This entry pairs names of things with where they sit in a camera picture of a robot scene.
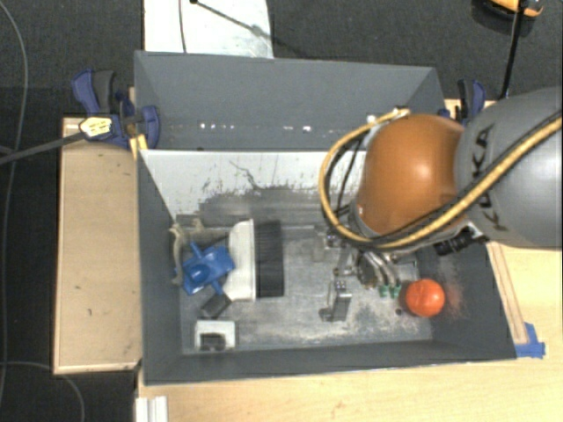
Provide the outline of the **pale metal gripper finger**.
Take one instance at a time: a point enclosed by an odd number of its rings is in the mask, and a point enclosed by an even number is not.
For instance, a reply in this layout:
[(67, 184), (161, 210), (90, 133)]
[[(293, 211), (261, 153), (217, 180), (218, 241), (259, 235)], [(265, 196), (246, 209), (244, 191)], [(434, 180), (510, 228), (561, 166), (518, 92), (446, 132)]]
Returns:
[(352, 256), (352, 247), (343, 245), (339, 250), (336, 266), (333, 268), (333, 277), (339, 280), (347, 275), (348, 262)]
[(345, 322), (352, 297), (344, 280), (332, 281), (327, 292), (326, 306), (319, 310), (320, 319), (325, 323)]

